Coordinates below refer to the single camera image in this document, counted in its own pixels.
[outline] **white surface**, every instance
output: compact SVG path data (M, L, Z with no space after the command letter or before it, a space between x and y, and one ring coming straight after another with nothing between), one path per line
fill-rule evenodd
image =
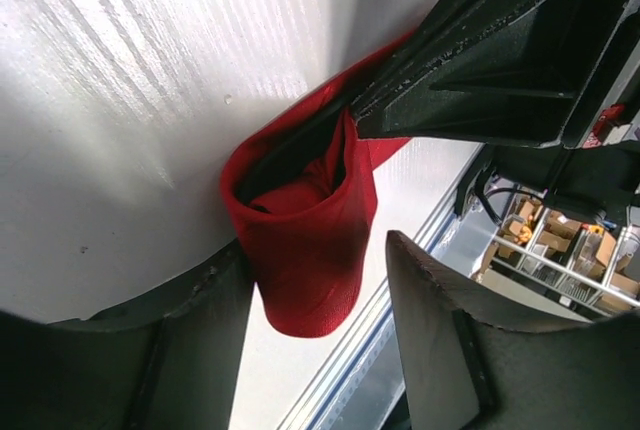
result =
M323 371L331 352L386 276L387 231L402 230L413 237L476 148L476 144L466 142L415 139L375 171L379 203L365 258L362 290L354 311L331 335L304 340L277 333L266 321L262 301L255 293L231 430L279 428L316 373Z
M0 308L87 318L215 253L231 150L435 1L1 0Z

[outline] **white wall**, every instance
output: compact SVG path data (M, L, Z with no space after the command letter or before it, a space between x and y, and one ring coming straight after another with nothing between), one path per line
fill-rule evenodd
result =
M436 0L0 0L0 308L87 318L233 233L232 149Z

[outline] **metal shelf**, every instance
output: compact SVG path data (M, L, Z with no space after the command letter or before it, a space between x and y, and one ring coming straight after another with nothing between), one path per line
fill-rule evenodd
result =
M538 226L544 226L544 221L541 220L540 222L538 222ZM598 283L585 275L573 271L571 268L568 268L569 266L561 265L557 262L549 260L548 258L545 258L544 256L538 255L532 252L530 248L521 247L515 243L510 242L509 240L497 236L494 237L494 241L516 252L520 252L522 254L520 260L522 260L525 256L527 258L533 258L541 262L544 267L541 269L537 269L535 272L533 272L533 274L529 274L521 269L509 265L508 263L505 263L502 260L495 260L500 263L500 265L503 265L504 267L520 275L528 277L581 305L587 306L595 312L603 315L609 315L609 313L607 313L606 311L603 311L602 309L594 306L595 302L597 302L598 298L600 298L603 293L612 295L631 305L632 307L640 307L640 302L638 300L631 298L624 293L619 292L615 288L609 286L625 232L626 228L623 229L620 238L618 238L618 242L616 243L616 246L611 255L611 260L609 262L609 265L607 266L607 270L605 271L605 276L603 277L602 283ZM586 286L586 288L580 285L576 285L574 281L577 281L583 286Z

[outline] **black plastic part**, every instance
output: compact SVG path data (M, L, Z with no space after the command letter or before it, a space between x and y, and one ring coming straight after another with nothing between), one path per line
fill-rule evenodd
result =
M440 0L352 105L359 135L578 147L640 41L638 5Z
M411 418L406 392L402 394L396 406L387 417L381 430L411 430Z
M227 428L252 290L232 244L95 320L0 313L0 428Z
M456 192L456 199L453 204L453 211L456 215L465 215L469 209L469 203L473 197L478 195L477 188L482 186L484 193L484 185L477 183L478 176L482 172L486 172L488 169L492 169L494 147L491 145L485 145L482 147L476 158L473 159L467 171L462 175L460 182L458 183L458 191Z

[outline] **storage rack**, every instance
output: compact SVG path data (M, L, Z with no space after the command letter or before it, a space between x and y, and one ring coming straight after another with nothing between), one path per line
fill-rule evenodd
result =
M526 243L525 246L520 246L513 242L510 242L509 240L506 240L505 238L495 236L493 238L494 242L500 245L504 245L505 247L508 247L509 249L520 253L520 257L518 258L518 262L515 265L511 265L508 262L505 262L504 260L498 259L496 257L493 258L493 262L516 274L522 275L523 277L528 278L529 280L532 280L547 289L555 291L562 297L569 299L571 302L576 302L601 315L610 315L610 313L606 310L595 306L598 299L602 296L602 294L605 293L622 300L632 307L640 307L640 301L625 295L624 293L618 291L615 287L611 286L611 279L615 272L618 254L620 253L622 242L624 241L628 232L628 227L623 227L621 229L620 236L617 239L611 258L604 271L602 283L600 283L593 280L592 278L589 278L588 276L574 271L576 262L575 252L576 250L582 248L582 245L587 237L586 233L583 233L578 238L569 261L565 265L554 262L544 257L543 255L538 255L533 251L540 235L542 234L549 215L549 209L545 209L542 212L540 219L532 233L531 239ZM525 260L529 258L537 260L538 262L542 263L543 266L531 273L527 272L523 269L523 265L525 263Z

